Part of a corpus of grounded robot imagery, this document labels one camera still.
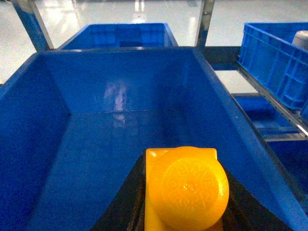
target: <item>yellow object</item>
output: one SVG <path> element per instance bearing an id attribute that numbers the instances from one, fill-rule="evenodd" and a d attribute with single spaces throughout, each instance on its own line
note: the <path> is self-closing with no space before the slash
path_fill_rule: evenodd
<path id="1" fill-rule="evenodd" d="M 228 199 L 216 149 L 146 151 L 145 231 L 221 231 Z"/>

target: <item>white floor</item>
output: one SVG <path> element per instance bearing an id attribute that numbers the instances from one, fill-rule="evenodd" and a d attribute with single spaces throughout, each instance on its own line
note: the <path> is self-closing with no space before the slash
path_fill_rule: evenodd
<path id="1" fill-rule="evenodd" d="M 84 25 L 166 22 L 180 46 L 194 46 L 201 0 L 37 0 L 57 48 Z M 308 21 L 308 0 L 216 0 L 207 46 L 240 46 L 245 22 Z M 35 52 L 11 4 L 0 1 L 0 83 Z M 234 71 L 217 72 L 232 93 L 255 90 Z"/>

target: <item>white cylindrical object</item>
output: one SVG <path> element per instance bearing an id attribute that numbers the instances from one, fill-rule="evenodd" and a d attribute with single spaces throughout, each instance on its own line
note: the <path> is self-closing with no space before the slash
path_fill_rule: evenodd
<path id="1" fill-rule="evenodd" d="M 308 50 L 308 30 L 298 31 L 294 36 L 292 44 Z"/>

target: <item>yellow round knob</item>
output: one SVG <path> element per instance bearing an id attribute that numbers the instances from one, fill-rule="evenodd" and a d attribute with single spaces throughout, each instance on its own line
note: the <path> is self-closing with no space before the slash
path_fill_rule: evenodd
<path id="1" fill-rule="evenodd" d="M 203 231 L 224 213 L 229 199 L 226 173 L 205 149 L 180 147 L 160 157 L 148 182 L 159 218 L 180 231 Z"/>

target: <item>plastic bin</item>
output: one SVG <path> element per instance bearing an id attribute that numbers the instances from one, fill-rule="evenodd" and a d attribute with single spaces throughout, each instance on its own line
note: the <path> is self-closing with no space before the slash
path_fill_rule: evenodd
<path id="1" fill-rule="evenodd" d="M 308 141 L 276 141 L 269 145 L 306 194 L 302 204 L 308 214 Z"/>
<path id="2" fill-rule="evenodd" d="M 213 147 L 294 230 L 308 218 L 196 48 L 47 51 L 0 88 L 0 230 L 89 230 L 146 148 Z"/>
<path id="3" fill-rule="evenodd" d="M 262 96 L 238 96 L 235 99 L 262 135 L 298 133 L 298 130 Z"/>
<path id="4" fill-rule="evenodd" d="M 82 28 L 58 49 L 171 46 L 178 44 L 166 23 L 92 24 Z"/>
<path id="5" fill-rule="evenodd" d="M 301 115 L 304 119 L 306 119 L 306 123 L 308 124 L 308 101 L 306 102 L 306 105 L 304 106 L 303 110 L 301 111 Z"/>
<path id="6" fill-rule="evenodd" d="M 291 109 L 308 98 L 308 51 L 292 44 L 308 23 L 246 23 L 239 64 Z"/>

